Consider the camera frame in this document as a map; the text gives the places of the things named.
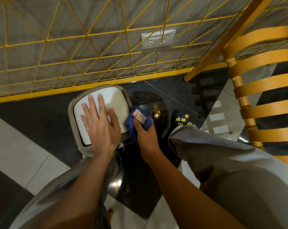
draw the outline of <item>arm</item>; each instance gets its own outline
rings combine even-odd
[[[43,228],[92,228],[94,225],[104,176],[121,133],[113,109],[109,111],[112,124],[109,123],[103,97],[98,96],[100,117],[93,97],[89,95],[88,99],[89,108],[82,104],[85,116],[81,115],[81,119],[95,154]]]
[[[180,229],[244,229],[228,212],[207,197],[164,156],[154,125],[145,131],[133,120],[141,155],[154,172],[164,198]]]

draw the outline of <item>electrical outlet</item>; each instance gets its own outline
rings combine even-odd
[[[165,30],[163,40],[161,42],[163,31],[158,31],[153,33],[151,36],[149,36],[151,33],[144,33],[141,34],[142,36],[142,49],[148,49],[148,48],[155,48],[155,47],[162,47],[162,46],[168,46],[173,42],[173,39],[175,37],[176,30]]]

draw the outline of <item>chair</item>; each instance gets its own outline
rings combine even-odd
[[[288,49],[268,51],[248,57],[242,61],[235,59],[235,54],[251,45],[262,42],[288,39],[288,26],[255,30],[229,43],[222,55],[229,67],[229,77],[234,85],[234,93],[241,107],[240,113],[245,120],[249,140],[253,146],[264,150],[263,142],[288,141],[288,127],[258,130],[255,119],[288,113],[288,100],[277,101],[259,106],[250,106],[247,96],[276,88],[288,87],[288,73],[271,76],[243,84],[241,74],[251,69],[278,62],[288,61]],[[275,156],[288,165],[288,156]]]

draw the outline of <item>pants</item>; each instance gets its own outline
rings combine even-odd
[[[210,135],[193,126],[178,126],[168,139],[188,162],[200,190],[248,229],[288,229],[288,166],[246,144]],[[10,228],[36,228],[62,199],[88,164],[84,159],[45,186],[20,212]],[[114,158],[105,176],[95,228],[110,228],[104,202],[118,169]]]

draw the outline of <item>cloth tag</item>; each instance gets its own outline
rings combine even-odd
[[[145,120],[147,119],[146,116],[144,116],[138,109],[136,109],[132,115],[138,120],[140,121],[142,124],[144,124]]]

